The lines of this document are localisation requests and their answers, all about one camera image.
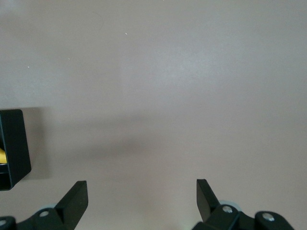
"silver screw head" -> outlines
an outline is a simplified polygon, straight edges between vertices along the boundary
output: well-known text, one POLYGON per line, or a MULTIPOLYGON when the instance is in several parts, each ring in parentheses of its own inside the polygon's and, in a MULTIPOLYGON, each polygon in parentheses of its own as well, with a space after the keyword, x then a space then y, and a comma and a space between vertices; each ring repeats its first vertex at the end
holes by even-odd
POLYGON ((267 213, 267 212, 263 213, 262 217, 265 218, 267 221, 274 221, 275 220, 274 216, 272 216, 270 213, 267 213))
POLYGON ((232 213, 232 208, 230 206, 224 206, 223 211, 227 213, 232 213))
POLYGON ((49 212, 48 211, 43 211, 39 214, 39 217, 45 217, 48 216, 49 212))
POLYGON ((6 224, 6 220, 0 220, 0 226, 3 226, 3 225, 5 225, 6 224))

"yellow object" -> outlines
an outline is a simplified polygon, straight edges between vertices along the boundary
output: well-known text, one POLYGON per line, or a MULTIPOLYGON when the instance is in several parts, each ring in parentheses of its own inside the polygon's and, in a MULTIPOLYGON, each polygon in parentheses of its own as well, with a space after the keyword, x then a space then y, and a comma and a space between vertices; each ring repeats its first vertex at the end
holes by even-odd
POLYGON ((0 149, 0 164, 7 164, 6 154, 3 149, 0 149))

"black plastic part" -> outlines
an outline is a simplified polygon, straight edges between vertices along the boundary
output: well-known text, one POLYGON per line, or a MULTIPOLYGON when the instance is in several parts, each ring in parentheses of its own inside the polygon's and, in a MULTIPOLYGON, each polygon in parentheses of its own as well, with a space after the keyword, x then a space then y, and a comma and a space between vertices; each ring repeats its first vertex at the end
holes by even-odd
POLYGON ((202 221, 206 221, 211 213, 220 206, 220 202, 213 193, 210 185, 205 179, 197 180, 197 207, 200 211, 202 221))
POLYGON ((67 230, 73 230, 77 226, 87 206, 86 181, 78 181, 55 206, 55 210, 58 212, 67 230))
POLYGON ((259 230, 294 230, 291 225, 281 215, 274 212, 261 211, 255 215, 256 227, 259 230), (269 213, 274 217, 274 221, 263 218, 263 213, 269 213))
POLYGON ((16 224, 14 217, 0 217, 0 230, 74 230, 88 205, 86 181, 78 181, 55 208, 45 208, 16 224))
POLYGON ((203 222, 198 223, 193 230, 294 230, 281 215, 261 211, 251 218, 234 207, 232 212, 225 212, 206 180, 197 180, 197 206, 203 222), (274 220, 269 221, 263 213, 271 214, 274 220))
POLYGON ((21 110, 0 111, 0 148, 7 158, 7 164, 0 164, 0 191, 10 190, 31 171, 21 110))
POLYGON ((205 222, 207 226, 212 226, 219 230, 233 230, 238 227, 238 219, 239 219, 238 210, 236 210, 236 208, 230 205, 227 205, 232 209, 232 212, 231 213, 224 212, 223 211, 224 206, 226 205, 220 205, 213 211, 213 213, 205 222))

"bolt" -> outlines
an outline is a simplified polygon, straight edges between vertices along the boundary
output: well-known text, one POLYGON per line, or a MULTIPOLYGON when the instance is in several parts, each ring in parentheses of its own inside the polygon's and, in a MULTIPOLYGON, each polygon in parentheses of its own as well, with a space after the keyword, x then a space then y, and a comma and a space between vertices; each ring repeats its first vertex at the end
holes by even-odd
POLYGON ((274 221, 275 220, 274 216, 272 216, 270 213, 267 213, 267 212, 263 213, 262 217, 265 218, 268 221, 274 221))
POLYGON ((41 212, 41 213, 39 214, 39 217, 45 217, 45 216, 47 216, 48 214, 49 214, 48 211, 43 211, 43 212, 41 212))
POLYGON ((3 226, 5 224, 6 224, 6 220, 4 220, 4 219, 0 220, 0 226, 3 226))
POLYGON ((224 206, 223 211, 227 213, 232 213, 232 208, 230 206, 224 206))

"black box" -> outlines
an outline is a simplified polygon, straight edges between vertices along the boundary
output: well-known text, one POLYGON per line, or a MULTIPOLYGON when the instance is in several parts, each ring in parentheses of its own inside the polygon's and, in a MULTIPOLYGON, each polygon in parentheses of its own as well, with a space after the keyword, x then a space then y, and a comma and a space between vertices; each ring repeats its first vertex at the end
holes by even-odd
POLYGON ((7 161, 0 162, 0 191, 10 190, 31 171, 21 110, 0 110, 0 148, 7 161))

